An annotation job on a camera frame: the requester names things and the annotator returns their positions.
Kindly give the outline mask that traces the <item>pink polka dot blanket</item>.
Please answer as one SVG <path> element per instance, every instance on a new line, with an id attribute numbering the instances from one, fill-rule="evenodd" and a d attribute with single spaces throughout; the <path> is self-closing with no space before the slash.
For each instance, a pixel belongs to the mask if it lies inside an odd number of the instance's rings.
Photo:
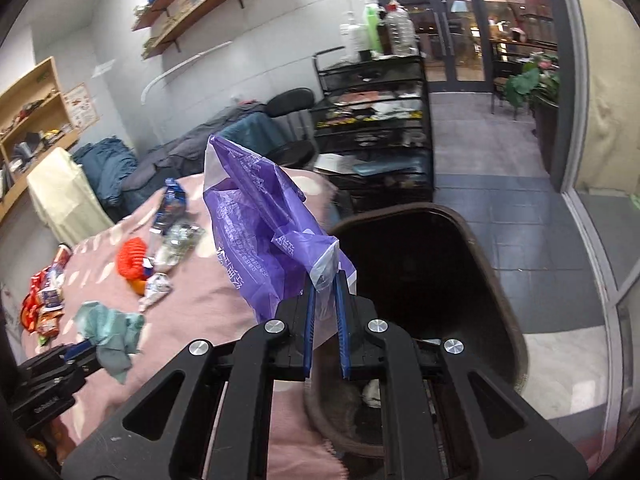
<path id="1" fill-rule="evenodd" d="M 173 268 L 174 289 L 145 311 L 139 351 L 120 384 L 104 370 L 91 375 L 75 396 L 74 406 L 56 422 L 64 453 L 70 453 L 132 394 L 194 339 L 224 344 L 255 325 L 252 308 L 231 284 L 216 255 L 212 222 L 203 202 L 199 174 L 180 181 L 188 196 L 188 211 L 206 233 Z M 116 255 L 126 240 L 147 240 L 163 193 L 156 191 L 130 216 L 111 229 L 78 243 L 65 269 L 65 307 L 56 344 L 79 341 L 74 317 L 87 301 L 122 312 L 134 312 L 139 296 L 118 273 Z M 329 443 L 312 428 L 299 382 L 273 386 L 268 472 L 270 479 L 345 479 L 348 474 Z"/>

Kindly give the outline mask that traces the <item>white blue wrapper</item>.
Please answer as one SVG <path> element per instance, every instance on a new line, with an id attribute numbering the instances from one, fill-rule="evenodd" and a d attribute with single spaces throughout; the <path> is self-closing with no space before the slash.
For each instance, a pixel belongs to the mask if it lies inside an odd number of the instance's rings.
<path id="1" fill-rule="evenodd" d="M 145 282 L 144 292 L 139 300 L 138 310 L 140 313 L 144 313 L 149 308 L 152 308 L 154 304 L 163 300 L 168 296 L 174 286 L 172 286 L 169 276 L 165 273 L 154 273 Z"/>

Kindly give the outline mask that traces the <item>red chip can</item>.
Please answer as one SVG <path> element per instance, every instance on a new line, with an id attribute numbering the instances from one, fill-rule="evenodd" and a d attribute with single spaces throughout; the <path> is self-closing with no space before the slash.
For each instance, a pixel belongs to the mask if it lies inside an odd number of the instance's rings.
<path id="1" fill-rule="evenodd" d="M 51 266 L 58 266 L 64 269 L 67 263 L 70 261 L 70 257 L 73 255 L 73 249 L 67 244 L 61 243 L 58 245 L 55 256 L 52 260 Z"/>

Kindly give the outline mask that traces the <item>red snack wrapper pile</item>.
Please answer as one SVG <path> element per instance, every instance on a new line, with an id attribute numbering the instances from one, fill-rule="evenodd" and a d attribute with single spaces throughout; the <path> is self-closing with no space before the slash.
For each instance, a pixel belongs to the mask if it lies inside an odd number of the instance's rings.
<path id="1" fill-rule="evenodd" d="M 30 279 L 20 313 L 24 330 L 36 333 L 44 341 L 58 336 L 64 310 L 65 268 L 51 266 L 51 263 Z"/>

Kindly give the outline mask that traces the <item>green pump bottle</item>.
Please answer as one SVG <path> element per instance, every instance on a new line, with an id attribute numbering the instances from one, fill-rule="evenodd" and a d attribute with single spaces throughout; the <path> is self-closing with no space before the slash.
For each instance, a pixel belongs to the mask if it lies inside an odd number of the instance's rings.
<path id="1" fill-rule="evenodd" d="M 362 20 L 366 26 L 366 32 L 370 42 L 371 50 L 376 54 L 382 54 L 382 44 L 378 36 L 378 23 L 380 22 L 380 6 L 378 0 L 363 0 Z"/>

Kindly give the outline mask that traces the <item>white tissue wrapper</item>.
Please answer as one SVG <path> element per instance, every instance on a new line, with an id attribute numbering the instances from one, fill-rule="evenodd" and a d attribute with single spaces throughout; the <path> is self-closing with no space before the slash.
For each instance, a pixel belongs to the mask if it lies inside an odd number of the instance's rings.
<path id="1" fill-rule="evenodd" d="M 155 272 L 169 273 L 201 240 L 205 230 L 183 220 L 175 223 L 160 237 L 160 247 L 152 257 Z"/>

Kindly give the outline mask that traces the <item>blue oreo wrapper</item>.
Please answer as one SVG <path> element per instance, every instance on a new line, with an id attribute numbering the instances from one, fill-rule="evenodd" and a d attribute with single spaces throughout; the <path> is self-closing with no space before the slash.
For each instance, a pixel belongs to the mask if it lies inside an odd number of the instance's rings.
<path id="1" fill-rule="evenodd" d="M 165 180 L 160 206 L 155 213 L 150 231 L 164 235 L 186 214 L 186 191 L 175 178 Z"/>

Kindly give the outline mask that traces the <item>purple plastic bag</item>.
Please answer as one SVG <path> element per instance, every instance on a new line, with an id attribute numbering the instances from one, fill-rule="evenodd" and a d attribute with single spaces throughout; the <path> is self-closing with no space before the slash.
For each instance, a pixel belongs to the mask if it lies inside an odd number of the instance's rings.
<path id="1" fill-rule="evenodd" d="M 248 148 L 211 136 L 203 200 L 212 218 L 218 259 L 256 320 L 274 318 L 278 304 L 300 295 L 309 280 L 317 292 L 312 346 L 318 348 L 332 337 L 334 278 L 345 272 L 352 292 L 357 271 L 337 238 L 314 218 L 292 178 Z"/>

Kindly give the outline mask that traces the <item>potted green plant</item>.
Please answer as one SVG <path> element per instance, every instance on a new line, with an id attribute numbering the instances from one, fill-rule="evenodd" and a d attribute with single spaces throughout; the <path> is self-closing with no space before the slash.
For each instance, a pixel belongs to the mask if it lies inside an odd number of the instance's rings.
<path id="1" fill-rule="evenodd" d="M 535 52 L 518 66 L 516 74 L 506 80 L 504 96 L 514 108 L 528 105 L 535 121 L 542 164 L 551 174 L 560 109 L 559 59 L 554 54 Z"/>

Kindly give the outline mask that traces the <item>black trash bin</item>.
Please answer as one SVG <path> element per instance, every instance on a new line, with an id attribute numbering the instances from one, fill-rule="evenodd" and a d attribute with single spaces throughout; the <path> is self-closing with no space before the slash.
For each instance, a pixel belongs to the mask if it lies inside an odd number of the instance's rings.
<path id="1" fill-rule="evenodd" d="M 516 391 L 528 353 L 518 321 L 480 241 L 460 214 L 413 203 L 356 214 L 330 229 L 357 270 L 358 295 L 416 340 L 457 338 Z M 380 458 L 381 412 L 363 400 L 366 384 L 343 379 L 338 343 L 314 354 L 306 412 L 337 448 Z"/>

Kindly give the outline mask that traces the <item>wooden cubby shelf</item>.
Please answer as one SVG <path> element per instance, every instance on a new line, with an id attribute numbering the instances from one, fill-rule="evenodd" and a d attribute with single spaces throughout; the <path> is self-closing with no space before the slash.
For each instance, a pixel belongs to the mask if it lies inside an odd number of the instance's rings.
<path id="1" fill-rule="evenodd" d="M 27 190 L 27 176 L 54 148 L 79 140 L 49 56 L 1 95 L 1 215 Z"/>

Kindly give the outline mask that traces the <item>white arc floor lamp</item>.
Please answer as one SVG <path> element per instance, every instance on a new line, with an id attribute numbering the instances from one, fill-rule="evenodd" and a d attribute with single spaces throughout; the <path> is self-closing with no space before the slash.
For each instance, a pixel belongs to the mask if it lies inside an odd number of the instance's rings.
<path id="1" fill-rule="evenodd" d="M 172 66 L 169 70 L 165 70 L 163 73 L 155 76 L 142 89 L 140 94 L 140 105 L 142 107 L 145 107 L 146 102 L 148 102 L 148 97 L 151 91 L 162 81 L 168 79 L 170 76 L 174 76 L 175 74 L 184 72 L 187 68 L 190 68 L 192 65 L 196 64 L 197 62 L 200 62 L 203 58 L 207 58 L 211 54 L 227 49 L 231 45 L 232 45 L 231 40 L 222 42 L 221 44 L 217 44 L 215 47 L 198 52 L 197 54 L 190 56 L 190 58 L 186 58 L 184 61 L 178 63 L 175 66 Z"/>

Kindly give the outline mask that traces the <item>black metal trolley rack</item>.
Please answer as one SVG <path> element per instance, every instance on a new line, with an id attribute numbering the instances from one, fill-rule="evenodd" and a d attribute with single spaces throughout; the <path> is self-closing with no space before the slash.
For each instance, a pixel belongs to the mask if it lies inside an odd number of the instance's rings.
<path id="1" fill-rule="evenodd" d="M 350 62 L 336 47 L 312 64 L 322 91 L 311 110 L 314 169 L 337 188 L 340 211 L 430 202 L 434 140 L 422 52 Z"/>

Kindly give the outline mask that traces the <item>orange peel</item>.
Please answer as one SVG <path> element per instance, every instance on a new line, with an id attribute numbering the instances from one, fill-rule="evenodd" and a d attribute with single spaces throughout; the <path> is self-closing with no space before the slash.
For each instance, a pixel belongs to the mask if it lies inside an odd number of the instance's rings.
<path id="1" fill-rule="evenodd" d="M 144 296 L 146 286 L 145 278 L 127 278 L 126 282 L 138 296 Z"/>

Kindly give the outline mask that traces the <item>clear plastic bottle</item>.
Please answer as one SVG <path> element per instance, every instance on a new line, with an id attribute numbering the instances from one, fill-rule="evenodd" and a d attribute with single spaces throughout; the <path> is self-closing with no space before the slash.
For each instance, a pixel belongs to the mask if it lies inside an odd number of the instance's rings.
<path id="1" fill-rule="evenodd" d="M 404 56 L 418 53 L 413 22 L 408 11 L 398 0 L 388 0 L 385 23 L 394 55 Z"/>

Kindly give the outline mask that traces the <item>white pump bottle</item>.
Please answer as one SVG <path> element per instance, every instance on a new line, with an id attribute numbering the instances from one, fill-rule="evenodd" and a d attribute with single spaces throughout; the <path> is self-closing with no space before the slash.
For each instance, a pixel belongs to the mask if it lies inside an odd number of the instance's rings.
<path id="1" fill-rule="evenodd" d="M 340 25 L 340 36 L 346 62 L 359 63 L 370 60 L 368 33 L 363 24 L 357 22 L 354 12 L 344 13 L 344 21 Z"/>

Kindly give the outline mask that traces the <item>lower wooden wall shelf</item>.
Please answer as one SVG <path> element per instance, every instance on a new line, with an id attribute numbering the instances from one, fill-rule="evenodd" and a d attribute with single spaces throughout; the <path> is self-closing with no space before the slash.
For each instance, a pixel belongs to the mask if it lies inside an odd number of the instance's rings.
<path id="1" fill-rule="evenodd" d="M 199 20 L 204 18 L 210 11 L 218 8 L 227 0 L 204 0 L 197 4 L 189 11 L 177 14 L 177 7 L 171 6 L 169 8 L 171 17 L 166 15 L 163 17 L 163 23 L 156 28 L 156 34 L 151 36 L 145 41 L 143 45 L 142 58 L 147 60 L 148 58 L 154 58 L 154 56 L 161 55 L 172 44 L 180 49 L 178 45 L 178 39 Z M 243 0 L 238 0 L 240 7 L 244 8 Z"/>

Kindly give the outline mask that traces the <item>orange foam fruit net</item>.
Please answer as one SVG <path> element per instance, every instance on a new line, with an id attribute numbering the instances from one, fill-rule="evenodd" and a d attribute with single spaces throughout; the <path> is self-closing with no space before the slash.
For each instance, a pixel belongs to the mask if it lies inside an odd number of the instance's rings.
<path id="1" fill-rule="evenodd" d="M 146 254 L 146 243 L 141 237 L 126 240 L 120 246 L 115 259 L 116 269 L 120 276 L 127 281 L 145 279 L 143 261 Z"/>

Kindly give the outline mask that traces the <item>massage bed with blue sheets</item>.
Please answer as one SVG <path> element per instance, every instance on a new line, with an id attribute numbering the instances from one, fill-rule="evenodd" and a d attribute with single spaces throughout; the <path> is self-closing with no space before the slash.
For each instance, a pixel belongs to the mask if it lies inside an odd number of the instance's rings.
<path id="1" fill-rule="evenodd" d="M 165 185 L 204 171 L 207 142 L 222 133 L 237 144 L 268 154 L 286 142 L 280 125 L 267 114 L 268 106 L 245 101 L 221 112 L 174 140 L 157 145 L 138 157 L 117 136 L 89 143 L 73 152 L 99 204 L 117 222 L 132 214 Z"/>

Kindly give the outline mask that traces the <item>teal cloth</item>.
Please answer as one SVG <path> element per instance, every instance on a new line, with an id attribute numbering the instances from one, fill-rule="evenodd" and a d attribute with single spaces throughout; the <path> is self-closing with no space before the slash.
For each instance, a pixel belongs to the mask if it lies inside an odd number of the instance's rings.
<path id="1" fill-rule="evenodd" d="M 132 356 L 139 352 L 144 316 L 87 301 L 75 314 L 74 323 L 77 333 L 96 348 L 102 368 L 123 385 L 132 367 Z"/>

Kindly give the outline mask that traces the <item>cream cloth covered chair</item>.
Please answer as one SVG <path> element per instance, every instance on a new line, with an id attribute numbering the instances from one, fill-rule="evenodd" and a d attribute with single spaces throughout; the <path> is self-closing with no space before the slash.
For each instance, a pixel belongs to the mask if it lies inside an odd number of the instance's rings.
<path id="1" fill-rule="evenodd" d="M 35 212 L 55 238 L 75 247 L 114 226 L 68 151 L 54 148 L 27 175 Z"/>

